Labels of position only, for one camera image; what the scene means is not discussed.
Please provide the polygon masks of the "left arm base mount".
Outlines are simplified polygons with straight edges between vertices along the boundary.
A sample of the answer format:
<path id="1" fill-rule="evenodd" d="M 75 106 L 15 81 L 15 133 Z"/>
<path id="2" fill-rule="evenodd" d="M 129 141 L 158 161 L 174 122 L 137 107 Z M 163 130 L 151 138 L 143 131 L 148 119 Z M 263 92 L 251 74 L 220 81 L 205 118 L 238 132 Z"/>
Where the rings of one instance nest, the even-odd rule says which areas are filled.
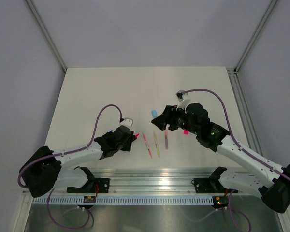
<path id="1" fill-rule="evenodd" d="M 67 187 L 67 193 L 70 194 L 84 194 L 82 203 L 78 206 L 85 209 L 90 209 L 97 201 L 99 193 L 105 194 L 109 192 L 109 178 L 95 178 L 94 182 L 88 181 L 82 187 Z"/>

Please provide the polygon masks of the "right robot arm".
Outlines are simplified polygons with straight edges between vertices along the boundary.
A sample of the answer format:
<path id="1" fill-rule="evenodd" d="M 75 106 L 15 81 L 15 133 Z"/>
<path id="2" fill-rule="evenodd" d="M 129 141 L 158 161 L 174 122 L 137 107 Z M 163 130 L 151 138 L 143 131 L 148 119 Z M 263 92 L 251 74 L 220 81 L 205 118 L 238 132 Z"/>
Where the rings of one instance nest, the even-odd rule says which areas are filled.
<path id="1" fill-rule="evenodd" d="M 167 105 L 151 122 L 162 131 L 181 128 L 195 134 L 200 145 L 228 157 L 249 172 L 232 174 L 227 168 L 218 167 L 218 174 L 210 179 L 212 190 L 246 192 L 260 198 L 273 211 L 286 212 L 290 205 L 290 164 L 284 167 L 242 145 L 230 131 L 212 122 L 201 104 L 192 103 L 186 108 Z"/>

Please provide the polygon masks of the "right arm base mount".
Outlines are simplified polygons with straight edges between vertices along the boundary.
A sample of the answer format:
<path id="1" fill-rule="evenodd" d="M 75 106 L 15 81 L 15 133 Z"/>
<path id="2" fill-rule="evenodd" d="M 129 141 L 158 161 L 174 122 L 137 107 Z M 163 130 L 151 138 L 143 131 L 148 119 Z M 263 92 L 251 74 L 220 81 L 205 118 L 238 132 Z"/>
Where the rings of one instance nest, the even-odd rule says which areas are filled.
<path id="1" fill-rule="evenodd" d="M 219 182 L 211 182 L 210 178 L 194 178 L 191 180 L 191 184 L 195 188 L 197 194 L 207 193 L 213 194 L 212 200 L 214 209 L 220 209 L 228 207 L 229 194 L 233 190 L 234 193 L 238 193 L 238 190 L 224 188 Z"/>

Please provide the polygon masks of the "light blue cap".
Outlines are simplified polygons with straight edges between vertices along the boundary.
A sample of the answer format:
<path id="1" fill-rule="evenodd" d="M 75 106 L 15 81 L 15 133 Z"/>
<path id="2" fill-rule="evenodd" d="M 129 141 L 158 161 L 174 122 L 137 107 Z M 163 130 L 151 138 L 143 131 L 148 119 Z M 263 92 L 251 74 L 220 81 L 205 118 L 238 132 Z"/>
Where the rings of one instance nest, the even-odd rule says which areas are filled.
<path id="1" fill-rule="evenodd" d="M 156 110 L 152 110 L 151 111 L 152 117 L 156 118 L 158 116 L 157 111 Z"/>

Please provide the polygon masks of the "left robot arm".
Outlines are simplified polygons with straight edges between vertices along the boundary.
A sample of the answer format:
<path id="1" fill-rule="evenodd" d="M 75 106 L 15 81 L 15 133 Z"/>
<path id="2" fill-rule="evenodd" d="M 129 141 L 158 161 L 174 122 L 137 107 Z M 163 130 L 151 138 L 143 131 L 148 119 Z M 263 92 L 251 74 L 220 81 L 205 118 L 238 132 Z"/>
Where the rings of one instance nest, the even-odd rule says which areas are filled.
<path id="1" fill-rule="evenodd" d="M 133 131 L 121 125 L 75 150 L 55 152 L 42 146 L 21 167 L 18 182 L 34 198 L 58 188 L 66 188 L 68 193 L 94 193 L 96 178 L 82 164 L 110 158 L 118 151 L 129 152 L 136 139 Z"/>

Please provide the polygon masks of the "thin red pen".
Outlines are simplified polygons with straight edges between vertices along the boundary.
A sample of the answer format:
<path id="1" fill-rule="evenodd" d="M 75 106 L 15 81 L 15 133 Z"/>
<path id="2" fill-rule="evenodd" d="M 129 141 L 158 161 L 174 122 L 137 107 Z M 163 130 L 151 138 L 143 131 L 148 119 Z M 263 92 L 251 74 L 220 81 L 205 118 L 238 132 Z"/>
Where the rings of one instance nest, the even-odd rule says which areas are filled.
<path id="1" fill-rule="evenodd" d="M 149 147 L 149 143 L 148 143 L 147 138 L 146 138 L 146 136 L 145 136 L 144 133 L 142 133 L 142 137 L 143 137 L 143 140 L 144 140 L 144 142 L 145 142 L 145 146 L 146 146 L 146 148 L 147 148 L 147 150 L 148 150 L 148 153 L 149 153 L 149 155 L 150 155 L 150 158 L 152 159 L 152 158 L 153 158 L 153 156 L 152 156 L 152 152 L 151 152 L 151 149 L 150 149 L 150 147 Z"/>

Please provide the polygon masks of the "grey purple marker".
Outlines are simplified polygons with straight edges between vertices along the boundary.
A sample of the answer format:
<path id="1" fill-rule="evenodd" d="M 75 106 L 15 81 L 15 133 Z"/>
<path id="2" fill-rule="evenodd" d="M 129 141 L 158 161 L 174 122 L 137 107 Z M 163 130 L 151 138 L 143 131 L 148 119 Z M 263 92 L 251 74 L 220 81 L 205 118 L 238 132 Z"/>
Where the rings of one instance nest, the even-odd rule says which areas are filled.
<path id="1" fill-rule="evenodd" d="M 169 144 L 168 144 L 168 132 L 167 132 L 167 130 L 165 130 L 165 132 L 164 132 L 164 141 L 165 141 L 165 149 L 168 150 Z"/>

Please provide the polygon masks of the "yellow highlighter pen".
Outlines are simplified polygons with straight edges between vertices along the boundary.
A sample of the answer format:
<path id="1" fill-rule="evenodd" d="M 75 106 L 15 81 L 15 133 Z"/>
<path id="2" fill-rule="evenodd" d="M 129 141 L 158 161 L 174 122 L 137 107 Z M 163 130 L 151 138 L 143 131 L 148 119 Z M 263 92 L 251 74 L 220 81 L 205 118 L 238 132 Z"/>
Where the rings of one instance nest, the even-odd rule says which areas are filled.
<path id="1" fill-rule="evenodd" d="M 159 148 L 159 143 L 158 143 L 158 139 L 157 139 L 157 135 L 156 135 L 155 131 L 153 131 L 153 137 L 154 137 L 154 142 L 155 142 L 155 146 L 156 146 L 157 156 L 158 156 L 158 158 L 160 158 L 160 148 Z"/>

